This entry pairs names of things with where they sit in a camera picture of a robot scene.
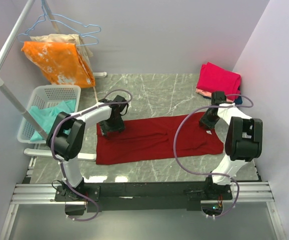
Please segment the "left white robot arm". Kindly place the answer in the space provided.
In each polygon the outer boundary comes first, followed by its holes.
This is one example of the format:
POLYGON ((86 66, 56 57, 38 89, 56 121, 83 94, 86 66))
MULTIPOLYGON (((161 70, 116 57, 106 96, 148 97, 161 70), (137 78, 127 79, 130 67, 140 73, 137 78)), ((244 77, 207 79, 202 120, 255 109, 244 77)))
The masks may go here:
POLYGON ((79 112, 60 112, 49 131, 46 144, 51 154, 58 161, 63 182, 69 186, 66 194, 71 200, 79 201, 85 194, 81 184, 84 178, 78 165, 78 154, 84 141, 85 131, 95 125, 100 126, 100 133, 122 132, 125 125, 122 112, 127 112, 129 101, 117 95, 113 100, 101 99, 97 104, 79 112))

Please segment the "dark red t shirt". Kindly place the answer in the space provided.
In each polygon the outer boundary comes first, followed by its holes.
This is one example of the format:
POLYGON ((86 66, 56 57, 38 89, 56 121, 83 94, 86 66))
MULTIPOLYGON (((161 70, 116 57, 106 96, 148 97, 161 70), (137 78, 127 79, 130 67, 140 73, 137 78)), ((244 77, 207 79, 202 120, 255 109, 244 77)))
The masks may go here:
POLYGON ((115 165, 178 157, 219 155, 224 144, 215 130, 200 127, 203 112, 185 115, 126 120, 122 132, 107 136, 97 129, 96 164, 115 165))

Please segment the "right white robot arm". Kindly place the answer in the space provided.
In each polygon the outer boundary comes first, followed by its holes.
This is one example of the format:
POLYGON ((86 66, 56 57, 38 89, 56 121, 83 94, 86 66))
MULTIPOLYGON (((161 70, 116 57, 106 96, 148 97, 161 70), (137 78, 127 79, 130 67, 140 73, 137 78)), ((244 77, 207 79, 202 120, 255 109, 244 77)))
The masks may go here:
POLYGON ((234 103, 227 101, 223 91, 216 91, 211 94, 211 107, 201 117, 199 125, 212 130, 220 119, 227 123, 228 132, 225 155, 212 171, 212 182, 204 187, 204 195, 211 200, 222 193, 221 186, 230 184, 240 168, 259 158, 263 146, 263 121, 244 114, 234 103))

